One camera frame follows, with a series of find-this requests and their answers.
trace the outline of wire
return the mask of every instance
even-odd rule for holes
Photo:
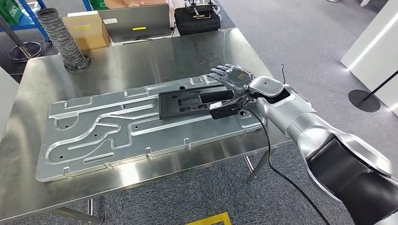
[[[258,121],[261,123],[262,128],[264,129],[265,132],[265,136],[267,137],[267,142],[268,142],[268,150],[269,150],[269,155],[268,155],[268,164],[269,167],[276,172],[279,176],[281,176],[282,178],[284,178],[286,181],[288,181],[291,185],[293,185],[293,187],[295,187],[300,193],[301,195],[304,196],[304,198],[311,204],[311,206],[315,209],[315,211],[318,213],[318,215],[322,218],[322,220],[325,222],[326,225],[330,225],[330,223],[328,222],[328,220],[325,218],[325,216],[321,213],[321,211],[318,209],[318,207],[316,207],[316,205],[314,204],[313,201],[311,201],[311,199],[304,193],[303,190],[301,190],[293,181],[291,181],[288,177],[286,177],[285,175],[283,175],[281,172],[277,171],[272,165],[271,165],[271,142],[269,141],[269,135],[268,135],[268,131],[264,125],[264,123],[262,122],[262,120],[260,119],[260,117],[253,112],[253,110],[244,107],[244,106],[239,106],[239,109],[245,109],[247,111],[249,111],[256,119],[258,119]]]
[[[283,75],[283,84],[286,84],[286,78],[283,69],[285,69],[285,64],[282,64],[282,75]]]
[[[176,24],[176,22],[174,22],[173,33],[171,34],[171,37],[173,37],[173,36],[174,36],[174,32],[176,31],[176,27],[177,27],[177,24]],[[152,40],[160,40],[160,39],[171,38],[171,37],[162,37],[162,38],[158,38],[158,39],[150,39],[150,38],[137,38],[137,39],[135,39],[135,41],[138,41],[138,40],[147,40],[147,41],[152,41]]]

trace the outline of metal panel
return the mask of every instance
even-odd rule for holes
[[[202,75],[52,104],[36,179],[60,180],[261,128],[249,113],[159,119],[159,93],[214,85],[219,83]]]

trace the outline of yellow label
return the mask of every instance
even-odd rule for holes
[[[86,29],[89,29],[90,28],[90,26],[78,26],[78,27],[74,27],[73,29],[75,29],[75,30],[86,30]]]
[[[145,30],[146,27],[133,27],[133,30]]]

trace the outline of white pillar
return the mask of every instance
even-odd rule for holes
[[[387,2],[341,62],[371,91],[398,70],[398,0]],[[398,76],[376,96],[398,115]]]
[[[18,83],[0,67],[0,141],[14,104]]]

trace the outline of silver robot arm segment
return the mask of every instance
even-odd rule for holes
[[[398,184],[384,155],[324,121],[290,85],[261,76],[248,90],[262,116],[297,144],[310,180],[344,203],[355,224],[398,224]]]

